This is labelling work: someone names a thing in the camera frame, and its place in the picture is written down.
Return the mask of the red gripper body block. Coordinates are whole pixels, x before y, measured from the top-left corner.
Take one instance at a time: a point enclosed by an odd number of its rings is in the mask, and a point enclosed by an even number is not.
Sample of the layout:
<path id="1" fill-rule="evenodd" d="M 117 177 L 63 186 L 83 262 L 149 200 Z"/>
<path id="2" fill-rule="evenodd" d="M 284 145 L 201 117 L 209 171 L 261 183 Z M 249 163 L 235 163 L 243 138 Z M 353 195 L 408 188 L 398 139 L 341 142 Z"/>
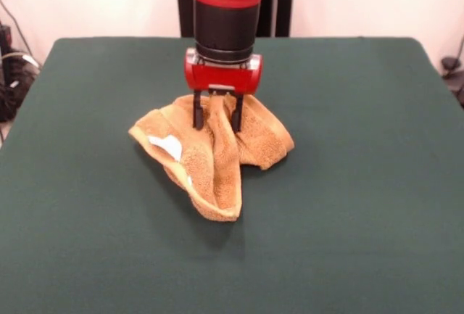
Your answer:
<path id="1" fill-rule="evenodd" d="M 186 50 L 184 74 L 192 91 L 226 91 L 254 94 L 262 76 L 263 57 L 252 54 L 242 63 L 222 65 L 204 60 L 195 48 Z"/>

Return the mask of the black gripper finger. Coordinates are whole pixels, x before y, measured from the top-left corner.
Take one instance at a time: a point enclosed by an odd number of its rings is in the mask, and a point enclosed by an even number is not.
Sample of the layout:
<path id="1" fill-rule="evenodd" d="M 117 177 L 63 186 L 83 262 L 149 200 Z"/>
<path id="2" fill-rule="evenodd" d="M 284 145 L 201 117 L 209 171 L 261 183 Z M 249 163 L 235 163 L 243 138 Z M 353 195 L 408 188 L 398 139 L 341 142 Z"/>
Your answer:
<path id="1" fill-rule="evenodd" d="M 236 106 L 231 114 L 231 127 L 234 133 L 241 131 L 241 118 L 244 103 L 244 95 L 236 95 Z"/>
<path id="2" fill-rule="evenodd" d="M 204 127 L 204 109 L 202 106 L 202 92 L 199 90 L 195 90 L 193 96 L 193 127 Z"/>

